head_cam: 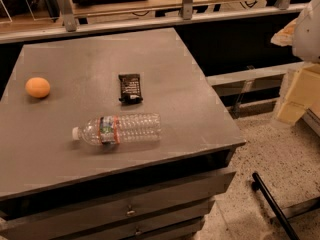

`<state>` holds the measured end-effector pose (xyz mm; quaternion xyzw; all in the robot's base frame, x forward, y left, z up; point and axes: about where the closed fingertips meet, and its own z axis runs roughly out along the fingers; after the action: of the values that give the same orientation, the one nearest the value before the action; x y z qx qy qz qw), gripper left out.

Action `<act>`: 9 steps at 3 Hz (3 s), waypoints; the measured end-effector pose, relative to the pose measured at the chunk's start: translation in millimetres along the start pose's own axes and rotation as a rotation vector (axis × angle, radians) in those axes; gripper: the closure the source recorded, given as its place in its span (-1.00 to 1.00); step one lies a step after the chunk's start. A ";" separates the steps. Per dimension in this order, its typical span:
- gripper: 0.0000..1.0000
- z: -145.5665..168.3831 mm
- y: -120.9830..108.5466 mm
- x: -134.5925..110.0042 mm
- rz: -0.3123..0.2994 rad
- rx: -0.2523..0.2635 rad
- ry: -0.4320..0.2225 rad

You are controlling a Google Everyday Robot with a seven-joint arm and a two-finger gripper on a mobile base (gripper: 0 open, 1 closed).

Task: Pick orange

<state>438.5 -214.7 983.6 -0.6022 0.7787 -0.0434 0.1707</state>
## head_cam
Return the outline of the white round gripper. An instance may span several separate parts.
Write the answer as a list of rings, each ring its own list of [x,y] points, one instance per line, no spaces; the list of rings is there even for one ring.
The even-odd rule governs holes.
[[[290,70],[280,89],[275,119],[294,125],[320,98],[320,0],[311,0],[297,20],[273,35],[271,43],[281,47],[292,45],[296,57],[312,62]]]

